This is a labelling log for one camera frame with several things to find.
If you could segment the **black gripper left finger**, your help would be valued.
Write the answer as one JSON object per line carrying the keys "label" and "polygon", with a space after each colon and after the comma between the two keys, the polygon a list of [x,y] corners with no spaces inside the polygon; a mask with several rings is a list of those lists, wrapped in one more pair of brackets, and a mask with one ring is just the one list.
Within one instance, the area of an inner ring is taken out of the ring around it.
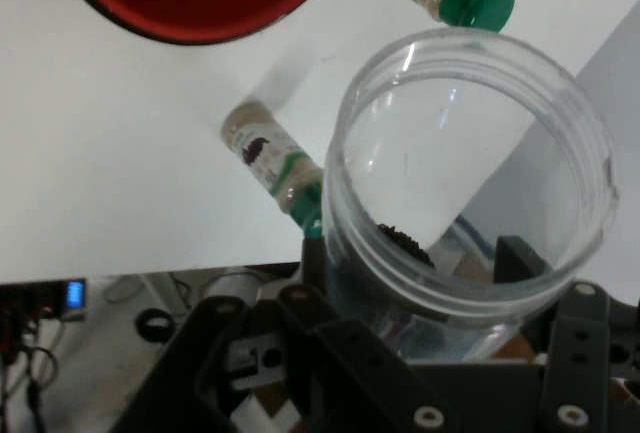
{"label": "black gripper left finger", "polygon": [[323,296],[325,245],[302,246],[302,280],[254,306],[202,300],[115,423],[118,432],[231,432],[250,392],[281,383],[311,432],[458,432],[442,395]]}

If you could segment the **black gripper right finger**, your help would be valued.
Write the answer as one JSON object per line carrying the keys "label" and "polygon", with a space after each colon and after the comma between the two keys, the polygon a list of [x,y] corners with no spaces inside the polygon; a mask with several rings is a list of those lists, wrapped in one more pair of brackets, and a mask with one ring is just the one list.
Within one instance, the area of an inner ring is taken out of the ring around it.
{"label": "black gripper right finger", "polygon": [[493,431],[638,431],[637,306],[573,280],[526,323],[524,338],[546,361],[498,370]]}

